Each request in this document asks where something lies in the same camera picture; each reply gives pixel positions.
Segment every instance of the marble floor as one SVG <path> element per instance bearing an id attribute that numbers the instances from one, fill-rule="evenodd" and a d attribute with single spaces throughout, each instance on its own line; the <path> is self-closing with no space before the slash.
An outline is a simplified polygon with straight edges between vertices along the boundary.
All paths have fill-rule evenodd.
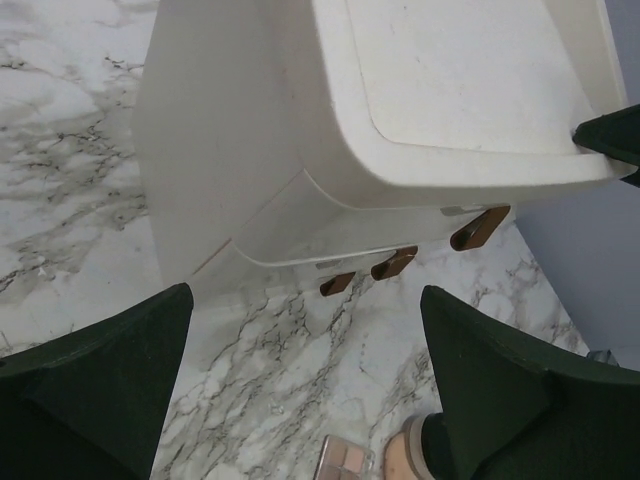
<path id="1" fill-rule="evenodd" d="M 0 3 L 0 356 L 162 288 L 129 131 L 156 7 Z M 464 254 L 423 245 L 402 276 L 329 299 L 197 311 L 152 478 L 311 479 L 329 433 L 379 460 L 408 415 L 438 409 L 427 284 L 586 352 L 515 226 Z"/>

